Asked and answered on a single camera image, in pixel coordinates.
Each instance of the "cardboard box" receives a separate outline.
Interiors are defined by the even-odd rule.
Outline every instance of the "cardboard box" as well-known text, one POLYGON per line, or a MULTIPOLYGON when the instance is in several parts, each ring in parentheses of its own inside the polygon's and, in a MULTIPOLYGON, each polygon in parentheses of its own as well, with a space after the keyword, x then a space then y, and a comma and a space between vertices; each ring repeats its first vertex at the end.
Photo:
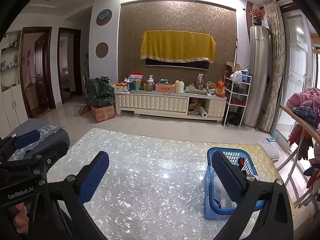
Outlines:
POLYGON ((91 106, 91 112, 97 122, 103 122, 115 117, 115 108, 110 103, 104 107, 91 106))
POLYGON ((126 85, 126 86, 112 85, 112 87, 115 89, 115 92, 127 92, 127 91, 129 91, 129 84, 126 85))
POLYGON ((240 65, 236 64, 236 66, 234 67, 233 66, 234 65, 233 62, 227 61, 224 65, 227 67, 227 72, 226 72, 226 77, 227 78, 230 78, 232 73, 234 73, 234 72, 236 72, 238 70, 241 70, 240 65))

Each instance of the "red flower arrangement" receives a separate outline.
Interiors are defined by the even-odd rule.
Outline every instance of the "red flower arrangement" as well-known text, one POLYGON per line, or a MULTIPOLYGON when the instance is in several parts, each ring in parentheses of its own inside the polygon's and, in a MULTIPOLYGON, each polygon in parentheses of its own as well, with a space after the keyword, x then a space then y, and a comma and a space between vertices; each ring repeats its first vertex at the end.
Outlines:
POLYGON ((262 11, 262 8, 252 8, 252 9, 243 9, 247 13, 249 13, 252 17, 252 19, 257 20, 257 21, 262 21, 264 15, 266 14, 265 11, 262 11))

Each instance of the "brown patterned wallpaper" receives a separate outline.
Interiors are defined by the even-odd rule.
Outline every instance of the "brown patterned wallpaper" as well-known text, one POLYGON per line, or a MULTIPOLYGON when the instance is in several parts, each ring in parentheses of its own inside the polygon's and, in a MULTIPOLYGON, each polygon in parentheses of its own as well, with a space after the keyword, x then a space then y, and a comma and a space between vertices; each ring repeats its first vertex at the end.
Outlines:
POLYGON ((118 40, 118 78, 142 72, 157 82, 168 79, 186 85, 195 83, 199 73, 207 81, 223 79, 226 61, 233 62, 237 39, 236 12, 193 1, 147 1, 121 6, 118 40), (173 30, 210 34, 216 42, 216 57, 209 70, 145 66, 140 59, 141 38, 145 31, 173 30))

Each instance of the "round wall decoration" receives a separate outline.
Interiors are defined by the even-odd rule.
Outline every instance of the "round wall decoration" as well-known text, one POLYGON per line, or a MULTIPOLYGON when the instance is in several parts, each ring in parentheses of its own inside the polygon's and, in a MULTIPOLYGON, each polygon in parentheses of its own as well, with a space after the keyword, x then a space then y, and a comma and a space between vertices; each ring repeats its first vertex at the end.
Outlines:
POLYGON ((103 26, 106 25, 112 17, 112 12, 109 9, 105 9, 103 11, 101 11, 98 16, 97 16, 97 25, 99 26, 103 26))
POLYGON ((104 58, 109 51, 109 47, 106 43, 101 42, 96 47, 96 55, 98 58, 104 58))

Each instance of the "yellow cloth cover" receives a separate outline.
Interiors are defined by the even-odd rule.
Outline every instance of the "yellow cloth cover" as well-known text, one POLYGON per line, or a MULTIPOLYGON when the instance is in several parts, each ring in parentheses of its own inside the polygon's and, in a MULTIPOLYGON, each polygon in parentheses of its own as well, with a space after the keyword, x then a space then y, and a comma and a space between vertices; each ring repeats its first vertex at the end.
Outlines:
POLYGON ((146 31, 141 59, 165 62, 214 61, 216 43, 211 35, 179 31, 146 31))

